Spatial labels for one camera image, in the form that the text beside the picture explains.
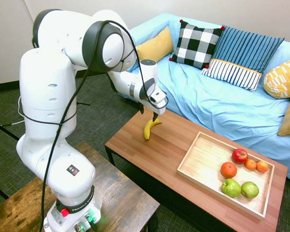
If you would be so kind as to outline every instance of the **green apple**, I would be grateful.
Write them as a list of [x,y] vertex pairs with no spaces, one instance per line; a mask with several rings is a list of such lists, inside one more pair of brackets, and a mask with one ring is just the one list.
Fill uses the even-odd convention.
[[258,186],[252,181],[247,181],[241,186],[242,195],[249,199],[255,198],[259,194]]
[[241,194],[241,186],[233,179],[226,179],[222,183],[221,191],[229,197],[237,197]]

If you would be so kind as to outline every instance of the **gray carpet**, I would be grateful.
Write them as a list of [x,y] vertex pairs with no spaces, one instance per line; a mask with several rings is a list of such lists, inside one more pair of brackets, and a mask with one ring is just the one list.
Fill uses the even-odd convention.
[[[0,93],[0,124],[22,120],[17,113],[19,90]],[[114,93],[106,75],[90,77],[86,80],[77,97],[78,102],[90,104],[78,105],[77,127],[67,138],[76,146],[86,141],[105,158],[104,144],[138,111],[136,103]],[[6,127],[20,137],[25,132],[24,124]],[[21,189],[35,175],[25,167],[16,150],[16,140],[0,131],[0,189],[8,196]],[[126,162],[114,156],[118,169],[122,170]],[[158,209],[159,232],[197,232],[183,219],[160,206]],[[287,179],[281,206],[278,232],[290,232],[290,180]]]

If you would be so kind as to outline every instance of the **warning label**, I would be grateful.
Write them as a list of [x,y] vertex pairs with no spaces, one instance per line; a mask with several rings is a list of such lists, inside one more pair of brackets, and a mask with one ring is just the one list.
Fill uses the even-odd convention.
[[67,171],[74,176],[79,172],[79,170],[75,168],[72,164],[67,168]]

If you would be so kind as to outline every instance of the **red button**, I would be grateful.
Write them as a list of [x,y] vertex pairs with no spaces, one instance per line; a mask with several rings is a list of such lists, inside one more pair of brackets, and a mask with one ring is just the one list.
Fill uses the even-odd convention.
[[62,209],[61,214],[62,214],[64,217],[66,217],[66,216],[69,214],[69,212],[68,212],[68,210],[67,210],[66,208],[64,208],[64,209]]

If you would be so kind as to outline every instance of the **couch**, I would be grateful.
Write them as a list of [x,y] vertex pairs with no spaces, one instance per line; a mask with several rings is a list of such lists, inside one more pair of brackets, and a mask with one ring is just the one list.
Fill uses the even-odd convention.
[[[130,32],[136,45],[141,45],[168,27],[175,51],[181,19],[200,28],[221,28],[221,25],[163,13]],[[283,41],[279,45],[254,92],[202,75],[202,69],[172,62],[169,59],[173,55],[174,52],[169,53],[157,62],[158,86],[169,99],[167,109],[288,166],[290,179],[290,136],[277,135],[290,98],[276,99],[263,87],[265,75],[290,60],[290,43]],[[128,71],[138,73],[137,64]]]

